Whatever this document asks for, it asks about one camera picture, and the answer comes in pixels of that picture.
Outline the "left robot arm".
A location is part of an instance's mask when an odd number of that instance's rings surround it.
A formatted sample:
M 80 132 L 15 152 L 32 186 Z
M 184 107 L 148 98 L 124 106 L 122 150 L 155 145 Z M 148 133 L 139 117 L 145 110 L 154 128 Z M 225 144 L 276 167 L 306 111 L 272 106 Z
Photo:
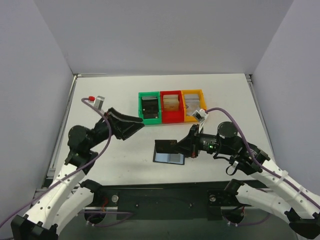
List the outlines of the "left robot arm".
M 69 153 L 47 192 L 23 216 L 11 221 L 15 240 L 56 240 L 63 228 L 86 206 L 103 200 L 101 184 L 83 180 L 101 156 L 92 149 L 115 136 L 126 140 L 144 127 L 139 117 L 124 115 L 109 108 L 100 113 L 94 128 L 73 126 L 68 132 Z

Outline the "black leather card holder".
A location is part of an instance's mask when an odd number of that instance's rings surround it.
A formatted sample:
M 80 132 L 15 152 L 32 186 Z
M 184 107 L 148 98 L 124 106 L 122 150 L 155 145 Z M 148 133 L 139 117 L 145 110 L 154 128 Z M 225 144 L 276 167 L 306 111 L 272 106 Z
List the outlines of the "black leather card holder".
M 185 164 L 185 156 L 181 155 L 181 162 L 170 162 L 170 154 L 179 154 L 179 153 L 157 153 L 156 151 L 153 154 L 152 161 L 154 163 L 161 163 L 161 164 L 173 164 L 173 165 L 184 165 Z

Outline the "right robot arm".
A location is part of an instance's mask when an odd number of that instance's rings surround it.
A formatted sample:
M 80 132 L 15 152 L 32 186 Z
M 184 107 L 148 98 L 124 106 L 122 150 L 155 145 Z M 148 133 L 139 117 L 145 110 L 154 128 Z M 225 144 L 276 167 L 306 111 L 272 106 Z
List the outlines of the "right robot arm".
M 288 223 L 298 235 L 313 240 L 320 235 L 320 197 L 297 183 L 282 170 L 263 150 L 245 142 L 232 122 L 218 125 L 215 135 L 205 134 L 199 124 L 194 124 L 188 135 L 180 141 L 171 140 L 174 153 L 186 158 L 196 158 L 201 151 L 219 154 L 235 171 L 263 183 L 272 193 L 254 190 L 247 184 L 232 179 L 223 192 L 224 201 L 251 205 L 271 213 Z

